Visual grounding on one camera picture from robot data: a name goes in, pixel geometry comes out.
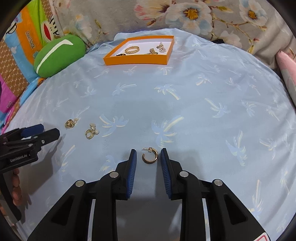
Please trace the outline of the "person's left hand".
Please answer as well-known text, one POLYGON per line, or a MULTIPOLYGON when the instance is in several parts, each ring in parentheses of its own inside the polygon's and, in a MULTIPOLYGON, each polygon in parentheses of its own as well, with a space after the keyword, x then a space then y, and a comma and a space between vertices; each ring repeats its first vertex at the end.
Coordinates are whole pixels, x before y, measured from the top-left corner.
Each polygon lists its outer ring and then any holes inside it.
POLYGON ((16 168, 15 170, 13 170, 13 174, 11 177, 11 182, 13 185, 13 190, 11 193, 11 196, 13 198, 13 203, 15 204, 15 206, 20 206, 22 204, 22 191, 20 188, 20 178, 19 178, 19 173, 20 170, 18 168, 16 168))

